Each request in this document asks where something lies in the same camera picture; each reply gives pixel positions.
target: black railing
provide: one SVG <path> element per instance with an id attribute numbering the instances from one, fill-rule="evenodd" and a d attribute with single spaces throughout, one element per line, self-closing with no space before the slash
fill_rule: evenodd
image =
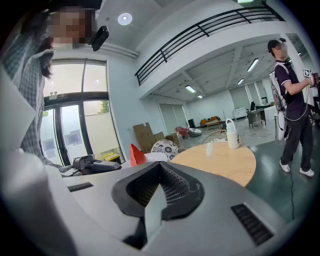
<path id="1" fill-rule="evenodd" d="M 278 13 L 265 3 L 264 6 L 248 7 L 226 11 L 206 18 L 177 34 L 164 46 L 155 52 L 140 69 L 134 74 L 141 85 L 152 72 L 162 63 L 167 63 L 170 57 L 182 48 L 204 36 L 239 23 L 252 23 L 252 21 L 285 21 Z"/>

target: fluorescent light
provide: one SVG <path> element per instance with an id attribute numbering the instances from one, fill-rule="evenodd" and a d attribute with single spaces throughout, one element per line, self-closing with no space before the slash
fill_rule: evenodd
<path id="1" fill-rule="evenodd" d="M 242 78 L 242 79 L 238 82 L 238 85 L 240 85 L 240 84 L 243 82 L 243 80 L 245 80 L 245 79 Z"/>
<path id="2" fill-rule="evenodd" d="M 196 90 L 193 89 L 190 85 L 187 85 L 185 88 L 186 88 L 187 90 L 189 90 L 190 92 L 192 92 L 192 93 L 195 93 L 195 92 L 196 92 Z"/>
<path id="3" fill-rule="evenodd" d="M 259 61 L 259 59 L 258 58 L 255 58 L 254 60 L 253 60 L 253 62 L 251 63 L 251 65 L 250 65 L 250 67 L 248 68 L 248 72 L 250 72 L 254 67 L 255 67 L 255 65 L 258 63 L 258 61 Z"/>
<path id="4" fill-rule="evenodd" d="M 250 3 L 253 2 L 254 0 L 238 0 L 238 4 L 243 4 L 243 3 Z"/>
<path id="5" fill-rule="evenodd" d="M 132 16 L 130 13 L 122 13 L 118 17 L 119 24 L 126 26 L 132 22 Z"/>

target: black t-shirt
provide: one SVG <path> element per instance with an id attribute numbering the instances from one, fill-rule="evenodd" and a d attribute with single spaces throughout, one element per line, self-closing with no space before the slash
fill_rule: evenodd
<path id="1" fill-rule="evenodd" d="M 291 81 L 292 84 L 299 83 L 296 73 L 289 63 L 285 63 L 284 61 L 277 60 L 278 63 L 284 63 L 285 67 L 288 69 L 289 74 L 284 69 L 283 66 L 277 65 L 274 69 L 275 77 L 278 80 L 281 95 L 285 99 L 287 103 L 286 107 L 286 116 L 290 119 L 299 118 L 305 111 L 305 100 L 304 95 L 301 92 L 290 95 L 290 93 L 286 93 L 286 88 L 284 87 L 284 83 L 287 81 Z"/>

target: plaid shirt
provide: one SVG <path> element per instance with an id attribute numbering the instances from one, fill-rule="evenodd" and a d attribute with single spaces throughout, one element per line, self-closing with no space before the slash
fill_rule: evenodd
<path id="1" fill-rule="evenodd" d="M 38 24 L 39 27 L 40 19 L 40 15 L 35 17 L 31 21 L 31 26 Z M 71 166 L 63 167 L 52 163 L 42 155 L 40 148 L 40 128 L 45 106 L 43 92 L 45 78 L 42 69 L 48 66 L 55 52 L 53 49 L 38 52 L 43 39 L 47 36 L 45 25 L 42 25 L 38 32 L 32 30 L 19 33 L 4 54 L 2 64 L 13 84 L 36 112 L 23 138 L 21 148 L 39 157 L 45 165 L 54 166 L 64 173 Z"/>

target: dark pants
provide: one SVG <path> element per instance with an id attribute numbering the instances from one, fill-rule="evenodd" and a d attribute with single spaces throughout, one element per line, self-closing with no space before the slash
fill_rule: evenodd
<path id="1" fill-rule="evenodd" d="M 307 172 L 311 167 L 310 160 L 314 146 L 312 125 L 308 112 L 306 112 L 298 121 L 288 121 L 288 127 L 289 133 L 281 157 L 281 164 L 287 165 L 290 161 L 292 161 L 299 142 L 301 142 L 301 169 L 304 172 Z"/>

